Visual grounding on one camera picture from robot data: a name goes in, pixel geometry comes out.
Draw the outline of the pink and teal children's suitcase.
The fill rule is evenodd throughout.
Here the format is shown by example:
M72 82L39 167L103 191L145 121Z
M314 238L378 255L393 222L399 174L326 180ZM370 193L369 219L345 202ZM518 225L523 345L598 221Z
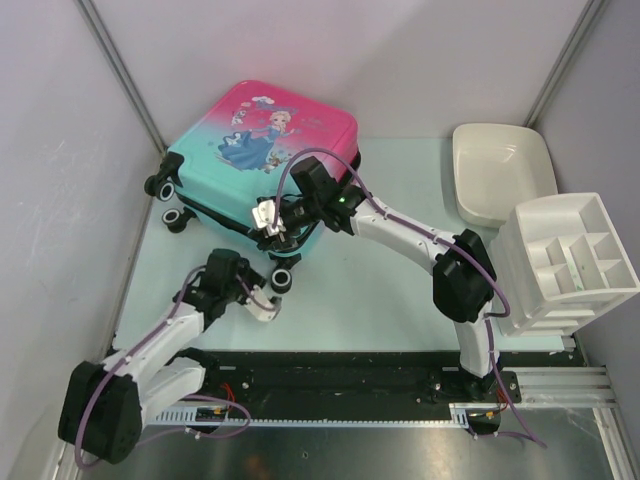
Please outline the pink and teal children's suitcase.
M297 200L300 190L284 170L309 148L337 183L348 184L351 173L343 163L361 163L357 135L357 121L345 110L262 81L241 81L168 147L144 191L162 202L181 202L181 209L162 216L169 231L180 233L196 218L228 231L233 243L266 253L277 267L292 269L324 225L301 227L270 246L254 229L251 210L276 194L284 206Z

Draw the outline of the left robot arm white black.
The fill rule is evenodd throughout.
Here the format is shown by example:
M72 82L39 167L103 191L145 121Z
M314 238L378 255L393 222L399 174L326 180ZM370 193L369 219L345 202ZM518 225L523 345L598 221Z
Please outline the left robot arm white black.
M117 464L164 410L192 395L214 397L220 374L180 352L231 304L260 322L272 321L281 300L267 295L266 283L238 252L215 249L186 275L167 310L133 346L97 363L79 363L70 375L58 424L58 437L72 445L76 465L87 470L95 462ZM94 462L84 460L85 454Z

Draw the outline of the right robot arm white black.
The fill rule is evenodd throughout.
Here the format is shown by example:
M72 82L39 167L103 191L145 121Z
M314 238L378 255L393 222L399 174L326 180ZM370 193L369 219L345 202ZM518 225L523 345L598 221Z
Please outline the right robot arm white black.
M319 159L294 163L283 176L292 178L299 193L260 198L251 211L255 230L270 249L293 242L297 231L324 224L381 244L413 261L432 277L433 303L454 324L459 347L463 393L484 401L497 389L492 372L497 354L484 325L497 279L487 250L474 231L459 234L421 224L372 196L358 178L341 184Z

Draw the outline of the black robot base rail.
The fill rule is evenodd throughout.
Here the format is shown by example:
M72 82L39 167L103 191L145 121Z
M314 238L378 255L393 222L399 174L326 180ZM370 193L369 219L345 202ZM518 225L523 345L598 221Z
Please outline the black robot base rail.
M496 380L465 373L456 352L223 352L186 348L180 356L206 369L200 394L229 396L250 414L285 410L489 403Z

